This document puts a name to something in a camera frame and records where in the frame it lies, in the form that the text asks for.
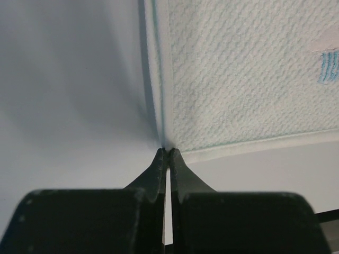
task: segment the black object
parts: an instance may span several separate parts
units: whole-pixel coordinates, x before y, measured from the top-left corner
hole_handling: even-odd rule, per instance
[[[159,149],[150,167],[125,189],[27,194],[0,253],[163,253],[166,162],[166,151]]]
[[[168,167],[173,245],[165,248]],[[328,254],[330,250],[316,215],[301,196],[216,192],[186,166],[177,149],[169,155],[159,149],[150,167],[124,189],[27,194],[0,244],[0,254],[164,252]]]

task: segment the black plastic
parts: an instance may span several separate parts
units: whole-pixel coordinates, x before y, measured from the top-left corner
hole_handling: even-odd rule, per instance
[[[125,189],[37,190],[18,205],[1,254],[163,253],[167,154]]]

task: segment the blue marking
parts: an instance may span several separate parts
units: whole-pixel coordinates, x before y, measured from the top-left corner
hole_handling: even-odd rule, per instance
[[[333,67],[331,70],[331,76],[329,77],[331,81],[335,80],[335,74],[336,74],[335,68],[337,68],[337,65],[338,65],[338,51],[335,51],[334,58],[333,58]]]
[[[328,78],[328,73],[329,73],[329,68],[331,66],[331,58],[332,58],[332,53],[329,52],[328,53],[328,65],[327,65],[327,69],[326,69],[326,75],[325,75],[325,78],[323,81],[327,81],[327,78]]]
[[[337,78],[339,77],[339,59],[337,59],[335,65],[337,66],[337,71],[334,74],[333,81],[337,81],[338,80]]]
[[[319,83],[323,82],[323,75],[324,75],[325,65],[326,65],[326,54],[323,53],[322,72],[320,73],[320,77],[319,77],[319,80],[318,80]]]

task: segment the gray surface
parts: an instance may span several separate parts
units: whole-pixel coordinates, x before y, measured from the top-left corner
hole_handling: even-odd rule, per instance
[[[30,190],[125,187],[159,144],[137,1],[1,1],[0,33],[1,235]],[[294,190],[320,212],[339,207],[338,155],[328,143],[189,166],[218,190]]]

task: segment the blue stain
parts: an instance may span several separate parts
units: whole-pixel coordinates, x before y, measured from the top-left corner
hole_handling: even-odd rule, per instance
[[[328,84],[329,81],[337,81],[339,78],[339,51],[323,53],[322,70],[318,82]]]
[[[318,80],[319,83],[323,82],[323,76],[324,76],[325,65],[326,65],[326,54],[323,53],[322,72],[320,73],[320,77],[319,77],[319,80]]]
[[[331,81],[335,80],[335,76],[336,76],[335,70],[336,70],[337,66],[338,66],[338,51],[335,51],[334,52],[334,58],[333,58],[333,67],[332,67],[332,70],[331,70],[331,76],[329,77],[329,79]]]

